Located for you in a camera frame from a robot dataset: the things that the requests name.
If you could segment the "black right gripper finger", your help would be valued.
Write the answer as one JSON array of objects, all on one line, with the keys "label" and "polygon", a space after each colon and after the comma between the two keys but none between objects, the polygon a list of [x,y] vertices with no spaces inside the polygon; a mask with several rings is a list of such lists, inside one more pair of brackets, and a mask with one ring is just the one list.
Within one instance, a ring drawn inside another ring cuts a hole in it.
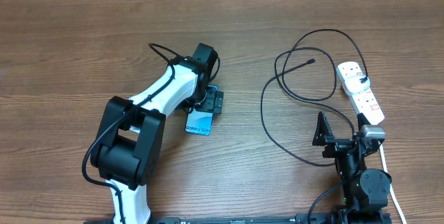
[{"label": "black right gripper finger", "polygon": [[325,146],[333,140],[334,135],[324,112],[318,113],[317,126],[312,141],[313,146]]},{"label": "black right gripper finger", "polygon": [[359,113],[357,115],[358,120],[358,130],[361,130],[363,126],[370,125],[370,121],[366,118],[364,113]]}]

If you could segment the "blue Galaxy smartphone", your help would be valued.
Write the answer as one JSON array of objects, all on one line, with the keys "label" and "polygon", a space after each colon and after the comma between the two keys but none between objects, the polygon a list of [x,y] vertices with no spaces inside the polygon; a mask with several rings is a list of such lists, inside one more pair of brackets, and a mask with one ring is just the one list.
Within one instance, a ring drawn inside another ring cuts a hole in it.
[{"label": "blue Galaxy smartphone", "polygon": [[185,132],[195,134],[195,135],[203,135],[209,136],[212,130],[212,120],[214,114],[199,112],[197,110],[197,106],[195,105],[192,108],[192,111],[189,112],[187,116],[187,122],[185,125]]}]

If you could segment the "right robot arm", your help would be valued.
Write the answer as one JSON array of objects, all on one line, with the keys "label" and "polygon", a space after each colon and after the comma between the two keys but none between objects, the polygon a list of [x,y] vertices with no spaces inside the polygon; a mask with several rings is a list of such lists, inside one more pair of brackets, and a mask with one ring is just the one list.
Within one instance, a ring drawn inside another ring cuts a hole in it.
[{"label": "right robot arm", "polygon": [[[390,223],[389,214],[382,209],[388,205],[391,176],[380,169],[368,169],[365,157],[376,153],[385,140],[386,133],[373,125],[360,113],[357,115],[359,131],[350,139],[334,137],[327,117],[318,113],[316,132],[312,144],[322,146],[324,158],[333,158],[339,185],[321,194],[310,207],[308,223]],[[343,190],[344,204],[330,213],[313,217],[315,205],[332,191]]]}]

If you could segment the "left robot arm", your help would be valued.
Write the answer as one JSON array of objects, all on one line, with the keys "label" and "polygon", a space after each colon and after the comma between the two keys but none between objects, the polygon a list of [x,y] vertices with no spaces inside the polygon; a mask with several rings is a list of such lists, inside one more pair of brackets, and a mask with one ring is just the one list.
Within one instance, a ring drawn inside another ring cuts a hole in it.
[{"label": "left robot arm", "polygon": [[213,47],[200,43],[193,55],[176,53],[166,63],[164,75],[148,89],[108,101],[83,158],[83,177],[112,192],[109,223],[152,223],[147,184],[159,162],[166,119],[174,110],[185,110],[185,130],[197,135],[210,135],[213,117],[222,111],[223,92],[211,84],[220,67]]}]

